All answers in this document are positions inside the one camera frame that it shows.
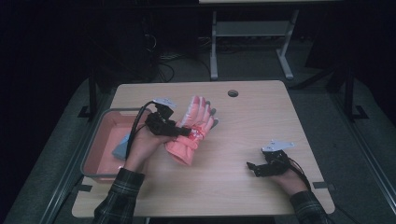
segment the plaid sleeve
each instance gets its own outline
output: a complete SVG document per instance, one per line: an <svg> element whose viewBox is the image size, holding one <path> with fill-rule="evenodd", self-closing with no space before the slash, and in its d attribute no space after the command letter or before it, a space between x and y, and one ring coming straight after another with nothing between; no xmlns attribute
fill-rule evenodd
<svg viewBox="0 0 396 224"><path fill-rule="evenodd" d="M94 211L92 223L132 223L137 193L145 176L120 169L107 197Z"/></svg>
<svg viewBox="0 0 396 224"><path fill-rule="evenodd" d="M302 224L333 224L312 191L302 191L290 198L295 214Z"/></svg>

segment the dark background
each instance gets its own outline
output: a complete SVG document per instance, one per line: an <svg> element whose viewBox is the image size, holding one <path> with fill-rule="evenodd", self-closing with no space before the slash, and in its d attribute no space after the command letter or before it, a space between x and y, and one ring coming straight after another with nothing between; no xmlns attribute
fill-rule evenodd
<svg viewBox="0 0 396 224"><path fill-rule="evenodd" d="M145 5L145 1L0 2L0 221L69 99L89 74L96 74L101 91L125 82L150 82L156 76L159 52L148 54L145 34L156 35L160 48L172 46L191 55L196 37L210 36L210 10L112 10L136 2ZM315 40L309 66L327 68L338 61L352 65L356 78L396 124L394 9L390 1L305 7L293 38ZM276 15L276 7L271 12ZM232 19L235 14L245 15L229 11L225 16Z"/></svg>

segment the gray floor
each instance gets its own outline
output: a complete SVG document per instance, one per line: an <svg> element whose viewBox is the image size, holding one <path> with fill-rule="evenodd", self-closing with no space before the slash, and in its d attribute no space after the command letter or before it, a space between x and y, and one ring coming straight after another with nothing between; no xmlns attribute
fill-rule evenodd
<svg viewBox="0 0 396 224"><path fill-rule="evenodd" d="M311 43L294 41L287 58L295 79L286 80L275 53L280 43L281 39L263 40L257 48L248 48L244 43L236 53L219 54L219 81L276 79L292 86L319 71L304 67ZM200 54L199 59L201 62L181 59L167 63L176 71L172 82L209 81L210 75L204 66L204 63L209 65L208 52ZM170 76L170 70L164 66L162 70ZM361 141L356 140L355 134L356 130L361 133L365 145L372 149L389 182L394 185L396 174L392 160L396 156L396 129L359 81L355 83L354 103L363 107L369 119L350 123L338 106L342 93L327 93L324 89L327 80L323 78L304 90L289 93L324 179L334 187L331 190L333 201L360 223L396 223L396 216L378 186L370 163L365 159ZM102 95L101 99L101 108L108 108L112 94ZM88 102L88 83L85 81L70 100L6 223L50 223L48 217L55 217L54 223L91 222L88 218L72 216L76 191L61 182L63 177L69 177L74 185L81 177L81 161L74 158L84 151L84 139L90 135L92 122L78 118L78 113ZM65 199L58 214L56 209L48 208L48 204L54 204L53 199L57 199L54 195ZM330 216L336 223L353 223L338 209ZM276 223L297 222L294 216L286 216L276 217Z"/></svg>

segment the person's left hand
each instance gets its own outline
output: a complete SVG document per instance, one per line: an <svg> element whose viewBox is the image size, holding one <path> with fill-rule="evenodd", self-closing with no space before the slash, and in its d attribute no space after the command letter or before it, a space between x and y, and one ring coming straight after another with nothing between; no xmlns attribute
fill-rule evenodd
<svg viewBox="0 0 396 224"><path fill-rule="evenodd" d="M144 124L148 114L148 111L144 112L137 126L138 131L132 142L129 156L124 164L124 168L127 170L134 172L138 171L146 159L148 159L161 144L176 139L175 137L153 134Z"/></svg>

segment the human arm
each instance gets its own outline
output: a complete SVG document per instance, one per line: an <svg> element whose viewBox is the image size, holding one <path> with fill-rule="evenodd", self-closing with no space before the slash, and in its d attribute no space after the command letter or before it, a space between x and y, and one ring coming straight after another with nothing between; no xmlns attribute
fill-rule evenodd
<svg viewBox="0 0 396 224"><path fill-rule="evenodd" d="M161 144L172 140L172 137L154 135L146 126L140 127L124 167L106 198L95 209L92 223L133 222L136 197L145 177L141 174L142 166Z"/></svg>
<svg viewBox="0 0 396 224"><path fill-rule="evenodd" d="M273 175L276 182L289 196L297 219L301 224L332 224L315 194L308 190L304 181L291 169L283 175Z"/></svg>

